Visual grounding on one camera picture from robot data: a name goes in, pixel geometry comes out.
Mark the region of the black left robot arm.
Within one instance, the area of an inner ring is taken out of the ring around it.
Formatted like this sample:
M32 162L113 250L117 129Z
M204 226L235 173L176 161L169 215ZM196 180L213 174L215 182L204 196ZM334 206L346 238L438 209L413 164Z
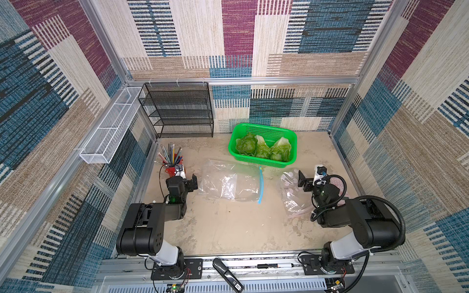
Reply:
M198 189L197 177L174 176L166 179L169 194L160 203L133 203L118 233L119 255L140 256L153 262L151 280L198 280L203 260L186 260L180 247L164 239L165 223L182 220L187 210L187 196Z

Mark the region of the clear blue-zip bag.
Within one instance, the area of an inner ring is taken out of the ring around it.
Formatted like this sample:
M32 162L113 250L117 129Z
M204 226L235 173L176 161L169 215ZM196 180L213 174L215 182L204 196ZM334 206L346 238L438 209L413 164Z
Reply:
M265 191L260 166L210 159L201 168L199 192L213 199L260 204Z

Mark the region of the chinese cabbage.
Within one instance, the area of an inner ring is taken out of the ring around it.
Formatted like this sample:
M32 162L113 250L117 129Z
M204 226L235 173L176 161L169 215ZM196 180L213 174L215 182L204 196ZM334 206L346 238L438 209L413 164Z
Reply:
M291 153L291 144L288 139L281 137L270 148L269 158L273 161L287 162Z

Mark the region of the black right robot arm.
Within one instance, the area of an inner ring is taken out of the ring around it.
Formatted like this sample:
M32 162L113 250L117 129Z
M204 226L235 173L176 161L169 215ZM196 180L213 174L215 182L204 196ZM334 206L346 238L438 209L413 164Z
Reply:
M307 275L345 273L353 270L352 261L394 250L405 243L404 217L395 205L373 195L350 199L346 187L339 188L332 183L334 178L345 182L339 175L327 174L324 166L317 168L314 178L298 173L298 186L311 193L314 207L311 222L323 228L352 228L343 238L327 242L319 255L307 252L298 255Z

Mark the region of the polka dot zip-top bag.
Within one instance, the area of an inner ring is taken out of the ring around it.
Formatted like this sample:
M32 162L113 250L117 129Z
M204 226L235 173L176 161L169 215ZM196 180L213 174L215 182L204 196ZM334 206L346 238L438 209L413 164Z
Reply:
M280 176L282 201L288 218L311 214L314 210L311 193L304 192L302 187L298 187L298 182L299 169L286 169Z

